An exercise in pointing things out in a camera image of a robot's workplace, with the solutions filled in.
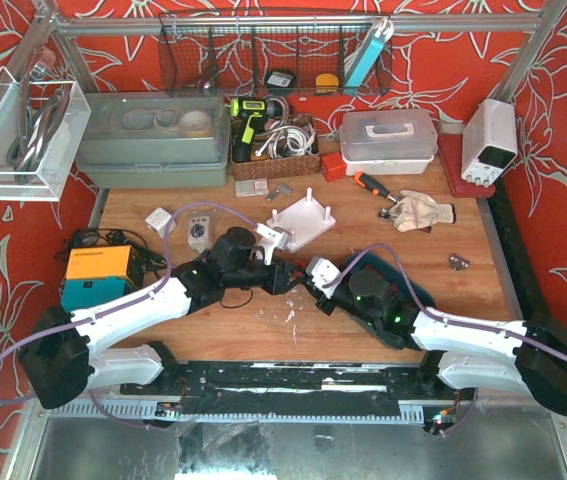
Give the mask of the grey timer controller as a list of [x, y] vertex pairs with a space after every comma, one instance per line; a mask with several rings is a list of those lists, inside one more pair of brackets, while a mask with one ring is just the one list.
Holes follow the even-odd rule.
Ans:
[[194, 215], [188, 221], [187, 243], [192, 250], [202, 253], [212, 246], [212, 218], [209, 215]]

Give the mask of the beige work glove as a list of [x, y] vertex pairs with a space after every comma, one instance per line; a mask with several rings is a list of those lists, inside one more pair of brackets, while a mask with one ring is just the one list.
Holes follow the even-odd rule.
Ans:
[[439, 203], [428, 194], [412, 190], [402, 190], [400, 195], [402, 199], [391, 209], [394, 227], [399, 232], [456, 222], [455, 207], [450, 203]]

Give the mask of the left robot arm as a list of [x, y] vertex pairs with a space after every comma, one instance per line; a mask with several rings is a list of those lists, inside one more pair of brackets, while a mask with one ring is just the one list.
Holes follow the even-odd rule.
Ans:
[[255, 235], [231, 227], [209, 250], [141, 290], [95, 307], [66, 311], [55, 305], [36, 321], [18, 360], [41, 406], [52, 410], [86, 390], [148, 384], [164, 367], [154, 348], [117, 343], [167, 320], [220, 302], [229, 289], [259, 288], [281, 295], [302, 283], [299, 265], [266, 250]]

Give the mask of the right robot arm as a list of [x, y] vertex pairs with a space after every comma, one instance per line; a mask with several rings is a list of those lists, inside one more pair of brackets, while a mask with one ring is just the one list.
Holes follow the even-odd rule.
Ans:
[[325, 259], [306, 272], [319, 309], [345, 311], [387, 347], [434, 353], [448, 387], [529, 394], [567, 417], [567, 328], [553, 318], [496, 322], [420, 307], [376, 271], [343, 275]]

